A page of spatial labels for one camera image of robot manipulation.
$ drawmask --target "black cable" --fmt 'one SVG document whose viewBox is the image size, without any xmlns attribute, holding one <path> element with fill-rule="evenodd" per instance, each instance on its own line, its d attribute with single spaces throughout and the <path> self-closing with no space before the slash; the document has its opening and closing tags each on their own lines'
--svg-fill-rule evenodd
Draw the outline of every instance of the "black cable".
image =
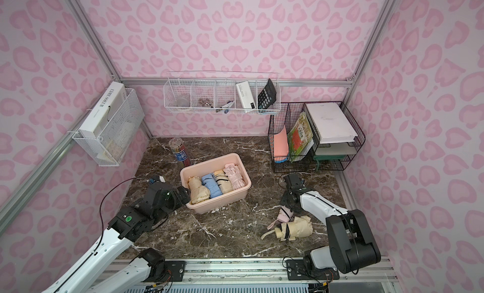
<svg viewBox="0 0 484 293">
<path fill-rule="evenodd" d="M 155 283 L 156 287 L 158 287 L 160 285 L 163 285 L 163 286 L 159 289 L 156 289 L 154 291 L 154 293 L 159 293 L 159 292 L 163 291 L 165 289 L 165 287 L 168 285 L 168 283 L 170 282 L 170 280 L 172 278 L 172 274 L 171 274 L 170 270 L 165 271 L 165 273 L 163 274 L 163 278 L 166 276 L 167 273 L 168 273 L 168 278 L 166 279 L 166 281 L 163 281 L 163 282 L 159 281 L 159 282 Z"/>
<path fill-rule="evenodd" d="M 101 203 L 99 204 L 99 217 L 101 218 L 101 238 L 99 239 L 99 242 L 97 243 L 97 246 L 96 248 L 93 250 L 93 253 L 96 252 L 96 250 L 99 248 L 99 246 L 101 245 L 101 241 L 103 240 L 103 236 L 104 236 L 104 221 L 103 221 L 103 214 L 101 213 L 101 208 L 103 206 L 103 202 L 104 200 L 106 199 L 106 197 L 114 190 L 116 189 L 119 185 L 121 184 L 124 184 L 125 182 L 127 181 L 130 181 L 130 180 L 133 180 L 135 178 L 139 178 L 139 177 L 132 177 L 132 178 L 129 178 L 127 180 L 124 180 L 122 181 L 121 183 L 119 183 L 118 185 L 114 186 L 114 188 L 112 188 L 108 193 L 106 193 L 106 195 L 104 196 L 104 198 L 101 200 Z"/>
<path fill-rule="evenodd" d="M 282 187 L 282 188 L 286 189 L 286 188 L 287 188 L 286 186 L 282 186 L 282 185 L 281 185 L 281 178 L 282 178 L 283 176 L 286 176 L 286 175 L 281 175 L 281 176 L 280 176 L 280 177 L 277 179 L 277 184 L 279 185 L 279 187 Z"/>
<path fill-rule="evenodd" d="M 335 209 L 336 211 L 338 211 L 338 212 L 341 214 L 341 216 L 342 216 L 342 217 L 345 219 L 345 222 L 346 222 L 346 224 L 348 225 L 349 233 L 351 234 L 351 238 L 353 239 L 353 243 L 355 244 L 355 250 L 356 250 L 356 262 L 357 262 L 357 264 L 358 264 L 358 267 L 357 267 L 357 269 L 356 269 L 356 272 L 354 272 L 354 270 L 351 268 L 351 261 L 349 261 L 349 269 L 351 270 L 351 272 L 352 272 L 354 275 L 357 275 L 357 274 L 358 274 L 358 272 L 360 272 L 360 254 L 358 253 L 358 246 L 356 246 L 356 239 L 355 239 L 355 236 L 353 235 L 353 231 L 351 230 L 351 225 L 350 225 L 350 223 L 348 222 L 348 220 L 346 219 L 345 215 L 344 215 L 344 214 L 343 214 L 341 211 L 339 211 L 339 210 L 338 210 L 336 207 L 334 207 L 334 206 L 332 206 L 332 205 L 328 204 L 328 203 L 327 203 L 327 202 L 325 202 L 323 199 L 318 198 L 316 195 L 311 194 L 311 193 L 307 193 L 307 192 L 303 192 L 303 193 L 308 194 L 308 195 L 311 195 L 311 196 L 313 196 L 313 197 L 317 198 L 318 200 L 322 201 L 322 202 L 323 202 L 323 203 L 325 203 L 326 205 L 328 205 L 328 206 L 330 206 L 330 207 L 334 208 L 334 209 Z"/>
<path fill-rule="evenodd" d="M 294 260 L 292 257 L 290 257 L 290 256 L 288 256 L 288 255 L 286 255 L 285 257 L 283 257 L 283 258 L 282 258 L 282 263 L 281 263 L 281 264 L 282 264 L 282 266 L 283 266 L 285 269 L 287 269 L 287 266 L 284 266 L 284 260 L 285 260 L 286 258 L 290 258 L 291 260 Z M 318 290 L 318 288 L 319 288 L 319 287 L 321 287 L 321 286 L 323 286 L 323 287 L 324 287 L 324 285 L 323 285 L 323 284 L 321 284 L 321 283 L 319 282 L 319 280 L 317 280 L 316 278 L 314 278 L 314 277 L 310 276 L 310 275 L 309 275 L 309 273 L 304 273 L 304 272 L 301 272 L 301 270 L 298 270 L 297 272 L 298 272 L 298 273 L 300 273 L 300 274 L 302 274 L 302 275 L 305 275 L 305 276 L 307 276 L 307 277 L 309 277 L 309 278 L 312 278 L 312 279 L 314 279 L 315 281 L 317 281 L 317 282 L 318 282 L 318 284 L 319 284 L 319 285 L 318 285 L 318 286 L 317 286 L 317 287 L 316 287 L 316 288 L 315 288 L 315 289 L 314 289 L 312 292 L 317 291 L 317 290 Z M 328 279 L 328 276 L 327 276 L 327 275 L 326 275 L 326 283 L 327 283 L 327 284 L 329 283 L 329 279 Z"/>
<path fill-rule="evenodd" d="M 91 257 L 91 255 L 96 255 L 95 254 L 95 251 L 99 248 L 100 244 L 101 244 L 101 241 L 103 240 L 103 234 L 104 234 L 104 222 L 103 222 L 103 215 L 101 214 L 101 206 L 103 205 L 103 202 L 104 202 L 104 199 L 106 199 L 106 196 L 108 196 L 114 189 L 116 189 L 119 185 L 123 184 L 124 182 L 127 182 L 129 180 L 132 180 L 132 179 L 135 179 L 135 178 L 139 178 L 139 177 L 132 177 L 130 179 L 127 179 L 125 181 L 122 181 L 121 183 L 119 183 L 118 185 L 116 185 L 114 188 L 112 188 L 108 193 L 106 193 L 106 195 L 104 196 L 104 198 L 102 199 L 101 203 L 99 204 L 99 217 L 101 218 L 101 237 L 99 239 L 99 242 L 97 243 L 97 246 L 96 248 L 93 250 L 93 252 L 91 252 L 91 254 L 89 254 L 89 256 L 76 268 L 76 270 L 74 270 L 74 272 L 72 272 L 69 277 L 62 283 L 60 284 L 60 286 L 54 291 L 54 293 L 58 292 L 61 287 L 72 277 L 72 275 L 74 275 L 74 273 L 76 273 L 81 267 L 83 264 L 85 264 L 87 262 L 87 260 Z"/>
<path fill-rule="evenodd" d="M 156 226 L 156 228 L 152 229 L 152 231 L 155 231 L 156 229 L 160 228 L 161 225 L 163 225 L 164 223 L 166 223 L 166 221 L 168 220 L 170 216 L 166 216 L 165 220 L 161 222 L 161 224 L 159 224 L 158 226 Z"/>
<path fill-rule="evenodd" d="M 317 282 L 318 282 L 317 287 L 316 287 L 316 288 L 314 288 L 314 290 L 312 290 L 312 291 L 310 291 L 310 292 L 316 292 L 316 291 L 317 291 L 317 290 L 318 290 L 320 287 L 324 287 L 324 285 L 323 285 L 323 284 L 322 284 L 322 283 L 321 283 L 319 280 L 317 280 L 316 278 L 314 278 L 314 277 L 312 277 L 311 275 L 309 275 L 309 273 L 304 273 L 304 272 L 302 272 L 301 270 L 299 270 L 299 271 L 297 271 L 297 272 L 298 272 L 299 274 L 302 274 L 302 275 L 304 275 L 304 276 L 307 276 L 307 277 L 309 277 L 309 278 L 312 278 L 312 279 L 314 279 L 315 281 L 317 281 Z"/>
<path fill-rule="evenodd" d="M 281 210 L 282 212 L 284 212 L 286 215 L 287 215 L 287 218 L 289 218 L 289 220 L 291 220 L 291 217 L 289 216 L 289 214 L 284 210 L 284 208 L 281 207 Z"/>
<path fill-rule="evenodd" d="M 170 291 L 171 287 L 173 286 L 173 275 L 172 275 L 170 270 L 168 270 L 168 272 L 170 273 L 171 284 L 170 284 L 170 287 L 168 288 L 168 290 L 166 290 L 165 293 L 168 293 Z"/>
<path fill-rule="evenodd" d="M 294 259 L 293 259 L 292 257 L 290 257 L 290 256 L 285 256 L 285 257 L 283 257 L 283 258 L 282 258 L 282 266 L 283 266 L 285 269 L 287 269 L 287 267 L 286 267 L 286 266 L 284 266 L 284 260 L 285 260 L 287 257 L 288 257 L 288 258 L 290 258 L 291 260 L 294 260 Z"/>
</svg>

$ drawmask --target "hanging wire shelf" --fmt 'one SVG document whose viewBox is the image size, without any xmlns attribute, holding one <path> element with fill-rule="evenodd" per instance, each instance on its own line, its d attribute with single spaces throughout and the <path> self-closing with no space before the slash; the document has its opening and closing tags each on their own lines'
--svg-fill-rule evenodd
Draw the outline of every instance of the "hanging wire shelf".
<svg viewBox="0 0 484 293">
<path fill-rule="evenodd" d="M 258 94 L 271 79 L 276 101 L 258 109 Z M 256 108 L 242 107 L 235 84 L 248 81 Z M 279 74 L 264 72 L 170 72 L 164 86 L 165 108 L 172 113 L 277 115 L 281 110 Z M 222 108 L 234 102 L 230 108 Z"/>
<path fill-rule="evenodd" d="M 128 97 L 97 139 L 85 138 L 81 132 L 73 136 L 99 166 L 119 166 L 145 116 L 135 90 L 126 88 L 126 92 Z"/>
</svg>

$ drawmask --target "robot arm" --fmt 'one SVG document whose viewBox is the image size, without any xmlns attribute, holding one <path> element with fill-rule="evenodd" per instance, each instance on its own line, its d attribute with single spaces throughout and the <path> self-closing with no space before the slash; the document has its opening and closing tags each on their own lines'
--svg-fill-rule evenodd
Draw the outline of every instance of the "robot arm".
<svg viewBox="0 0 484 293">
<path fill-rule="evenodd" d="M 165 258 L 149 248 L 125 269 L 91 286 L 106 267 L 143 233 L 152 231 L 162 219 L 168 218 L 168 214 L 188 203 L 187 191 L 181 186 L 175 189 L 162 177 L 151 178 L 145 195 L 121 208 L 93 246 L 44 293 L 123 292 L 144 280 L 158 281 L 166 276 Z"/>
<path fill-rule="evenodd" d="M 304 186 L 298 175 L 284 177 L 287 190 L 281 200 L 294 212 L 308 211 L 326 225 L 329 246 L 307 252 L 306 268 L 336 267 L 342 273 L 358 271 L 381 260 L 375 238 L 360 210 L 346 210 Z"/>
</svg>

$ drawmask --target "marble tabletop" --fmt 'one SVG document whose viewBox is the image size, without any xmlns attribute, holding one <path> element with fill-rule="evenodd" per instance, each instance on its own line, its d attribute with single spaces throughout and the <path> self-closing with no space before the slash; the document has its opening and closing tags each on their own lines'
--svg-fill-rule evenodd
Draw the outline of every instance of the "marble tabletop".
<svg viewBox="0 0 484 293">
<path fill-rule="evenodd" d="M 175 187 L 181 185 L 180 169 L 168 148 L 168 138 L 152 139 L 136 172 L 137 177 L 157 174 Z M 194 162 L 202 162 L 229 153 L 238 153 L 252 187 L 241 201 L 199 215 L 182 207 L 168 221 L 151 233 L 143 234 L 119 259 L 133 259 L 148 247 L 159 250 L 166 258 L 282 257 L 302 256 L 306 250 L 328 245 L 325 226 L 309 213 L 314 232 L 295 241 L 280 241 L 274 234 L 264 240 L 267 226 L 279 212 L 284 189 L 279 186 L 284 173 L 274 173 L 267 137 L 184 138 L 185 147 Z M 333 203 L 344 201 L 331 171 L 299 173 L 306 185 L 314 187 Z M 129 205 L 141 197 L 146 180 L 135 180 L 124 199 Z"/>
</svg>

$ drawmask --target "black wire file organizer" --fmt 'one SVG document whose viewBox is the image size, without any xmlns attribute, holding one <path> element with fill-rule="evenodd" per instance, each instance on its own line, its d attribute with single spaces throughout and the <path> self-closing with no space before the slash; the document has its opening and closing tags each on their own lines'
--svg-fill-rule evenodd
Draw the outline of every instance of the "black wire file organizer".
<svg viewBox="0 0 484 293">
<path fill-rule="evenodd" d="M 349 123 L 352 125 L 358 136 L 355 137 L 353 142 L 349 142 L 348 145 L 356 149 L 356 153 L 360 151 L 361 147 L 365 143 L 365 134 L 361 130 L 361 127 L 356 122 L 355 118 L 349 112 L 348 108 L 342 102 L 336 102 L 345 114 Z M 281 103 L 281 110 L 277 115 L 270 116 L 268 139 L 270 144 L 270 155 L 272 157 L 272 164 L 274 172 L 290 173 L 290 172 L 306 172 L 312 171 L 317 168 L 317 161 L 314 160 L 315 151 L 318 147 L 331 147 L 330 144 L 319 145 L 319 136 L 317 134 L 316 127 L 311 118 L 311 115 L 307 111 L 306 104 L 308 103 L 327 103 L 327 102 L 290 102 Z M 296 124 L 297 119 L 301 112 L 306 112 L 306 116 L 309 121 L 309 125 L 313 132 L 314 145 L 309 152 L 304 156 L 291 156 L 278 157 L 274 156 L 274 135 L 280 133 L 284 127 L 286 132 L 289 133 Z M 331 159 L 319 161 L 319 170 L 333 170 L 343 171 L 353 160 L 356 154 L 345 155 L 342 159 Z"/>
</svg>

